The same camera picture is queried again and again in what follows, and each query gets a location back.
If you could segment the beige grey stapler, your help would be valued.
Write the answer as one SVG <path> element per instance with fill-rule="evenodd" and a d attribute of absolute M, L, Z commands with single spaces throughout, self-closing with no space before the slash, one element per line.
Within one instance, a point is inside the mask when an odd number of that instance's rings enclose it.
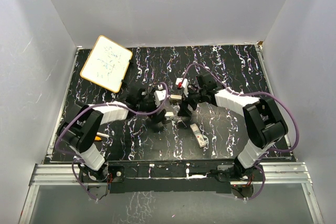
<path fill-rule="evenodd" d="M 182 96 L 181 95 L 176 95 L 176 94 L 171 94 L 169 96 L 169 100 L 172 103 L 179 103 L 182 100 Z"/>

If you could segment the white staple box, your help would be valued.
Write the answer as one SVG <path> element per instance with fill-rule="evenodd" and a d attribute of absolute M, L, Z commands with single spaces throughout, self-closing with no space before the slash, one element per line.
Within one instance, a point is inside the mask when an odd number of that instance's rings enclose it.
<path fill-rule="evenodd" d="M 191 128 L 191 130 L 192 130 L 192 132 L 195 136 L 195 139 L 196 139 L 196 141 L 199 145 L 199 148 L 204 148 L 207 145 L 207 143 L 204 140 L 204 137 L 203 137 L 202 133 L 200 132 L 199 127 L 196 124 L 191 124 L 190 128 Z"/>

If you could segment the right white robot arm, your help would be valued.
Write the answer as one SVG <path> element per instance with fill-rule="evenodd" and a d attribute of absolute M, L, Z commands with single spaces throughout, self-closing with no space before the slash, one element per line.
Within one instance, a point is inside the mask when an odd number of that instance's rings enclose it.
<path fill-rule="evenodd" d="M 229 88 L 221 88 L 210 74 L 197 76 L 198 85 L 178 78 L 176 86 L 183 90 L 179 103 L 180 117 L 191 117 L 200 103 L 229 109 L 244 117 L 249 140 L 234 160 L 232 171 L 240 180 L 253 174 L 256 162 L 288 133 L 287 124 L 273 98 L 256 98 L 234 94 Z"/>

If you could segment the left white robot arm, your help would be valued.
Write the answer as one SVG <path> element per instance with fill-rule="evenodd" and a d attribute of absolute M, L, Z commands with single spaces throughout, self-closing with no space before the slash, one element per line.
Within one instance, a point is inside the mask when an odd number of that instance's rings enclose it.
<path fill-rule="evenodd" d="M 74 155 L 83 162 L 96 181 L 104 181 L 108 177 L 106 160 L 95 145 L 100 126 L 115 121 L 124 121 L 135 115 L 145 115 L 155 123 L 165 120 L 164 104 L 167 91 L 154 88 L 150 92 L 144 88 L 137 89 L 125 97 L 104 104 L 75 104 L 72 118 L 58 128 L 58 141 L 65 142 Z"/>

